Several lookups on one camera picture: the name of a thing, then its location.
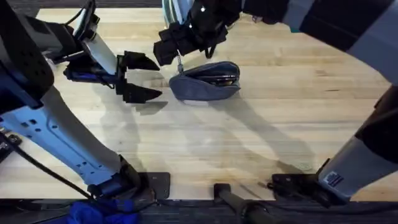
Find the wooden table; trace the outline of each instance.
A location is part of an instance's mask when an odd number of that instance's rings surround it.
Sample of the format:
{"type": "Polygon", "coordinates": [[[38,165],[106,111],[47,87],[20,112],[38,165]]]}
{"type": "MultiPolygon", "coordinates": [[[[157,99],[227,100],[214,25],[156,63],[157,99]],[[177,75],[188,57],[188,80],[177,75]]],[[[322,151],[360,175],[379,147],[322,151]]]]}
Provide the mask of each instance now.
{"type": "MultiPolygon", "coordinates": [[[[77,9],[43,9],[38,18],[65,22],[77,9]]],[[[98,32],[116,54],[150,58],[161,9],[98,9],[98,32]]],[[[389,84],[373,69],[284,25],[254,24],[243,16],[206,61],[198,52],[185,68],[230,60],[241,68],[239,94],[211,102],[180,102],[168,80],[177,64],[160,72],[130,71],[129,81],[162,90],[145,105],[127,105],[101,85],[73,83],[56,68],[55,86],[67,105],[110,149],[138,171],[172,175],[170,198],[211,199],[214,183],[226,182],[244,198],[273,199],[261,187],[279,172],[314,173],[333,157],[372,112],[389,84]]],[[[79,176],[29,142],[29,154],[86,188],[79,176]]],[[[354,200],[398,200],[398,175],[366,187],[354,200]]],[[[81,198],[12,154],[0,165],[0,198],[81,198]]]]}

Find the wood grain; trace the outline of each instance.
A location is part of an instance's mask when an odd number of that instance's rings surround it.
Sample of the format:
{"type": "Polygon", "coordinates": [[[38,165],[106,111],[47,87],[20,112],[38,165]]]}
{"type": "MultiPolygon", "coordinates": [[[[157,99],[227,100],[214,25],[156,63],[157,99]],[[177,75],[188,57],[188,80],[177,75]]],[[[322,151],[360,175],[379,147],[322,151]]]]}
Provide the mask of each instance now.
{"type": "MultiPolygon", "coordinates": [[[[76,9],[43,9],[38,18],[65,22],[76,9]]],[[[98,32],[116,54],[150,58],[161,9],[98,9],[98,32]]],[[[55,71],[55,86],[76,116],[139,171],[172,175],[170,198],[209,199],[227,182],[245,198],[273,199],[261,187],[278,172],[313,173],[335,155],[373,110],[389,84],[373,69],[284,25],[254,24],[243,16],[213,59],[195,52],[186,68],[230,60],[241,68],[239,94],[211,103],[177,101],[168,87],[177,64],[160,72],[130,71],[129,81],[162,90],[145,105],[127,105],[101,85],[73,83],[55,71]]],[[[23,148],[85,188],[79,176],[35,144],[23,148]]],[[[360,191],[354,200],[397,201],[398,175],[360,191]]],[[[1,198],[80,198],[17,155],[0,165],[1,198]]]]}

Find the blue cloth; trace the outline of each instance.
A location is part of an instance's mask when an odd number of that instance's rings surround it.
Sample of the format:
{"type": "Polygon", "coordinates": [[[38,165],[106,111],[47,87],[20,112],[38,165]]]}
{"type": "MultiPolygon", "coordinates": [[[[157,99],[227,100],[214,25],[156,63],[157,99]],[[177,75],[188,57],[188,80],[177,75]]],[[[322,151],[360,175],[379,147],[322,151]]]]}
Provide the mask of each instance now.
{"type": "Polygon", "coordinates": [[[135,224],[138,222],[138,214],[123,214],[112,213],[106,208],[118,208],[118,203],[123,203],[123,210],[126,212],[132,211],[134,204],[131,200],[100,200],[99,203],[106,205],[106,207],[97,207],[92,203],[75,202],[70,208],[70,213],[67,218],[68,224],[135,224]]]}

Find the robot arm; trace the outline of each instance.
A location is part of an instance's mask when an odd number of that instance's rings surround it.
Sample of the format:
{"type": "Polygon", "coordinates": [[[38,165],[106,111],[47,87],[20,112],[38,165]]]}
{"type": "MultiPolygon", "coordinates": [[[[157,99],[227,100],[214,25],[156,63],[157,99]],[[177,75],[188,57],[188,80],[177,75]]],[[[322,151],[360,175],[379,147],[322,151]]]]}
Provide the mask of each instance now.
{"type": "Polygon", "coordinates": [[[185,55],[225,41],[225,27],[241,11],[268,24],[283,22],[299,29],[362,60],[392,83],[374,113],[317,174],[276,174],[270,189],[284,197],[300,194],[329,207],[349,202],[363,187],[397,171],[398,1],[196,0],[181,24],[173,23],[159,33],[161,41],[154,45],[158,62],[170,64],[177,52],[185,55]]]}
{"type": "Polygon", "coordinates": [[[127,69],[159,67],[142,53],[113,54],[96,32],[100,19],[95,9],[95,1],[89,0],[76,17],[76,29],[25,15],[18,15],[18,19],[46,58],[55,64],[69,62],[64,71],[69,80],[107,85],[116,89],[126,103],[145,103],[157,98],[162,94],[160,91],[128,83],[125,76],[127,69]]]}
{"type": "Polygon", "coordinates": [[[142,190],[141,175],[90,133],[53,86],[53,72],[42,54],[79,49],[67,35],[70,28],[17,16],[5,0],[0,0],[0,20],[7,21],[0,23],[0,125],[61,160],[96,197],[142,190]]]}

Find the gray pouch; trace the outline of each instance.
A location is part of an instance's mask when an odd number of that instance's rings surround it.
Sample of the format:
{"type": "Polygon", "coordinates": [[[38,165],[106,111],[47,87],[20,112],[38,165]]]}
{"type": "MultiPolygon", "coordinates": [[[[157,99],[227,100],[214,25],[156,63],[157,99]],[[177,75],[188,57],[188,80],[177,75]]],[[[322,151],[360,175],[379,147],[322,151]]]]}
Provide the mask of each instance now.
{"type": "Polygon", "coordinates": [[[202,65],[170,79],[170,87],[178,100],[213,101],[233,96],[239,87],[239,67],[233,62],[217,62],[202,65]],[[234,75],[236,81],[228,86],[215,86],[196,79],[202,76],[234,75]]]}

